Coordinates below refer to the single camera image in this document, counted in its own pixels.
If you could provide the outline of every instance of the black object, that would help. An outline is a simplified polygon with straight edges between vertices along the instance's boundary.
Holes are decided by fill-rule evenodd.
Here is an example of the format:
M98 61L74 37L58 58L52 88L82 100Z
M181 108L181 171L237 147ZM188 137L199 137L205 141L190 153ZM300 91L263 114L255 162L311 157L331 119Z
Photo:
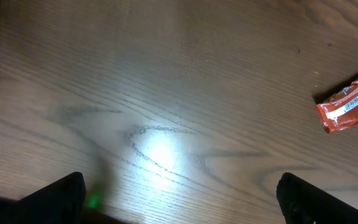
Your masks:
M0 200L0 224L80 223L85 194L84 178L74 172L20 201Z
M287 224L358 223L358 210L301 178L284 173L277 200Z

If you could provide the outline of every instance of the wooden table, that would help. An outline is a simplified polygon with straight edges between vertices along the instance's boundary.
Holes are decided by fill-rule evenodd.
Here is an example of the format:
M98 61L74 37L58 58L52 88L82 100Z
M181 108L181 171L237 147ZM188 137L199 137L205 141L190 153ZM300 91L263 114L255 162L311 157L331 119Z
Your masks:
M358 208L311 97L357 72L358 0L0 1L0 196L105 161L130 222L284 223L287 171Z

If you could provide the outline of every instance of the red wrapper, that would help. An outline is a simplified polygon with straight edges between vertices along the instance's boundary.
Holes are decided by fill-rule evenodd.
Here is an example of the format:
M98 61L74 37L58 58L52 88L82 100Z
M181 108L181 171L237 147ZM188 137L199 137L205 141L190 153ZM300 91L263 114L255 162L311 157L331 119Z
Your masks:
M316 105L324 129L330 133L358 123L358 79L349 87Z

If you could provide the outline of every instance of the green light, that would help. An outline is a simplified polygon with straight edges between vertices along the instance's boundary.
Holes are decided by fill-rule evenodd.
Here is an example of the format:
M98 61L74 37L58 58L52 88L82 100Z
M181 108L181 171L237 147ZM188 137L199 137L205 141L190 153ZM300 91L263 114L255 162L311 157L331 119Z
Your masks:
M97 208L100 202L98 195L92 195L88 202L88 208Z

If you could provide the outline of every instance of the wood grain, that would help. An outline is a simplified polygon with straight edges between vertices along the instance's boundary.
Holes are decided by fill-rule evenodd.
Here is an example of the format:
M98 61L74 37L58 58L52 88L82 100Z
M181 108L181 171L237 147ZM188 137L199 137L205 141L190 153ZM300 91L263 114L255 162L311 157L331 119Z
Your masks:
M110 215L284 223L283 172L358 208L358 125L312 95L358 72L358 0L0 2L0 196L109 161Z

